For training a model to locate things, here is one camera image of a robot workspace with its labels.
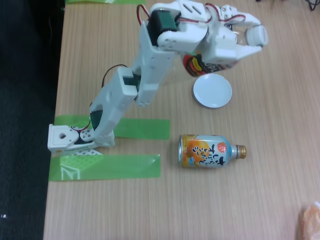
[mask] dark carpet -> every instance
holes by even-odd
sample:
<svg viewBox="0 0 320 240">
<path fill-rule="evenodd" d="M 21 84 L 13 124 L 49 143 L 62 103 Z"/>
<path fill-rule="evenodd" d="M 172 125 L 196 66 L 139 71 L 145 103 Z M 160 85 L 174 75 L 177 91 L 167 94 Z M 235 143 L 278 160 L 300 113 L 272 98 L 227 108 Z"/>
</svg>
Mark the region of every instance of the dark carpet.
<svg viewBox="0 0 320 240">
<path fill-rule="evenodd" d="M 0 240 L 43 239 L 63 21 L 49 2 L 0 4 Z"/>
</svg>

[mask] plastic bag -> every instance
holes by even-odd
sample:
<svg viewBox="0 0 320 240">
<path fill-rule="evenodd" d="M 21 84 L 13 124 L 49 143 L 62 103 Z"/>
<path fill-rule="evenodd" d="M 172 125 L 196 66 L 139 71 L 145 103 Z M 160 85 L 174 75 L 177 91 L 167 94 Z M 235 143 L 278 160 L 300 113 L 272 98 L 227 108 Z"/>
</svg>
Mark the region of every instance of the plastic bag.
<svg viewBox="0 0 320 240">
<path fill-rule="evenodd" d="M 302 236 L 303 240 L 320 240 L 320 203 L 317 201 L 303 214 Z"/>
</svg>

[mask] drink label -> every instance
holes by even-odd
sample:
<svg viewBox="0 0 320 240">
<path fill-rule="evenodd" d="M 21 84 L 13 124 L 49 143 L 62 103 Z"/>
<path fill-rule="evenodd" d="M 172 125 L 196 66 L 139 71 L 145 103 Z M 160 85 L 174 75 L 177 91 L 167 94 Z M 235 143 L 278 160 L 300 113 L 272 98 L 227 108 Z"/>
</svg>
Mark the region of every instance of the drink label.
<svg viewBox="0 0 320 240">
<path fill-rule="evenodd" d="M 183 167 L 222 168 L 229 162 L 232 149 L 223 136 L 184 135 Z"/>
<path fill-rule="evenodd" d="M 232 68 L 237 61 L 232 62 L 230 64 L 221 65 L 221 64 L 214 64 L 214 63 L 205 63 L 202 61 L 201 54 L 197 55 L 185 55 L 182 58 L 183 65 L 185 70 L 193 77 L 211 74 L 217 71 L 230 69 Z"/>
</svg>

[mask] cable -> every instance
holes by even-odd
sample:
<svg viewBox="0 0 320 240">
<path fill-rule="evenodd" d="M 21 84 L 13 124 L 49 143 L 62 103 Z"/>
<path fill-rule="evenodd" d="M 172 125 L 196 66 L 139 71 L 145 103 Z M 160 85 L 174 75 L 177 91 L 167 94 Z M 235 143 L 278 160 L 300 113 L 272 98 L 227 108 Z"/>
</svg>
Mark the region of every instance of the cable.
<svg viewBox="0 0 320 240">
<path fill-rule="evenodd" d="M 320 0 L 315 0 L 314 3 L 310 2 L 309 0 L 305 0 L 309 4 L 309 8 L 311 11 L 315 10 L 316 6 L 320 4 Z"/>
<path fill-rule="evenodd" d="M 234 15 L 234 16 L 232 16 L 232 17 L 230 17 L 230 18 L 227 18 L 227 19 L 220 19 L 219 11 L 218 11 L 218 9 L 217 9 L 217 7 L 216 7 L 215 5 L 213 5 L 213 4 L 211 4 L 211 3 L 206 3 L 204 6 L 205 6 L 207 9 L 208 9 L 208 7 L 210 7 L 210 8 L 212 8 L 212 9 L 215 10 L 219 22 L 228 23 L 228 22 L 230 22 L 231 20 L 233 20 L 233 19 L 235 19 L 235 18 L 243 18 L 242 21 L 246 20 L 246 16 L 243 15 L 243 14 L 237 14 L 237 15 Z"/>
<path fill-rule="evenodd" d="M 117 65 L 114 65 L 114 66 L 110 67 L 110 68 L 106 71 L 106 73 L 104 74 L 104 76 L 103 76 L 103 78 L 102 78 L 101 88 L 103 88 L 104 85 L 105 85 L 105 77 L 106 77 L 106 75 L 108 74 L 108 72 L 109 72 L 111 69 L 113 69 L 113 68 L 115 68 L 115 67 L 120 67 L 120 66 L 123 66 L 123 67 L 126 67 L 126 68 L 127 68 L 127 66 L 124 65 L 124 64 L 117 64 Z"/>
<path fill-rule="evenodd" d="M 136 17 L 138 18 L 138 22 L 139 22 L 139 24 L 141 26 L 142 20 L 141 20 L 141 17 L 140 17 L 140 8 L 142 8 L 142 10 L 148 16 L 148 19 L 150 18 L 150 14 L 149 14 L 148 10 L 146 9 L 145 5 L 139 4 L 138 6 L 136 6 Z"/>
<path fill-rule="evenodd" d="M 197 21 L 197 20 L 192 20 L 192 19 L 184 18 L 184 17 L 179 18 L 180 22 L 195 23 L 195 24 L 198 24 L 198 23 L 209 24 L 211 22 L 211 20 L 212 20 L 212 16 L 210 17 L 210 19 L 208 21 Z"/>
<path fill-rule="evenodd" d="M 91 120 L 89 120 L 89 123 L 88 123 L 84 128 L 82 128 L 82 129 L 74 129 L 73 126 L 72 126 L 71 128 L 72 128 L 72 130 L 75 130 L 75 131 L 77 131 L 78 133 L 81 133 L 83 130 L 86 130 L 86 129 L 89 127 L 90 123 L 91 123 Z"/>
</svg>

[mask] green tape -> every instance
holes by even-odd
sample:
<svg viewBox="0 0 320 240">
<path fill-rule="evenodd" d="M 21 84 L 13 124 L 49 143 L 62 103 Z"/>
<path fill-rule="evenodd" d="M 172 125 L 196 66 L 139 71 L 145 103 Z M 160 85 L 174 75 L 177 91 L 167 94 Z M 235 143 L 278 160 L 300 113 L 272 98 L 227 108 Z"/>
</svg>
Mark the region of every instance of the green tape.
<svg viewBox="0 0 320 240">
<path fill-rule="evenodd" d="M 65 4 L 77 3 L 77 2 L 94 2 L 103 4 L 145 4 L 145 0 L 66 0 Z"/>
<path fill-rule="evenodd" d="M 54 119 L 54 125 L 68 125 L 83 128 L 88 124 L 87 115 L 61 115 Z M 170 120 L 122 118 L 114 129 L 120 138 L 167 140 L 170 138 Z"/>
<path fill-rule="evenodd" d="M 49 181 L 157 178 L 160 155 L 68 155 L 52 157 Z"/>
</svg>

